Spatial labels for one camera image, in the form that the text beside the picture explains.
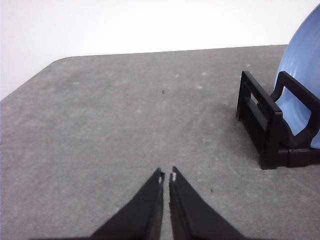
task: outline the gray table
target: gray table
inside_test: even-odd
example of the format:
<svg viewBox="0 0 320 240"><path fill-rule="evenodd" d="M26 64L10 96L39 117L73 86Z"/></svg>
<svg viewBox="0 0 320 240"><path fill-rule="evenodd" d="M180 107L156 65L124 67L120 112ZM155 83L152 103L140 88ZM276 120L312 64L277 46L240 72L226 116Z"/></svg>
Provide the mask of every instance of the gray table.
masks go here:
<svg viewBox="0 0 320 240"><path fill-rule="evenodd" d="M320 238L320 166L260 170L235 118L284 45L57 60L1 102L1 239L89 236L176 165L248 237ZM168 182L162 240L172 239Z"/></svg>

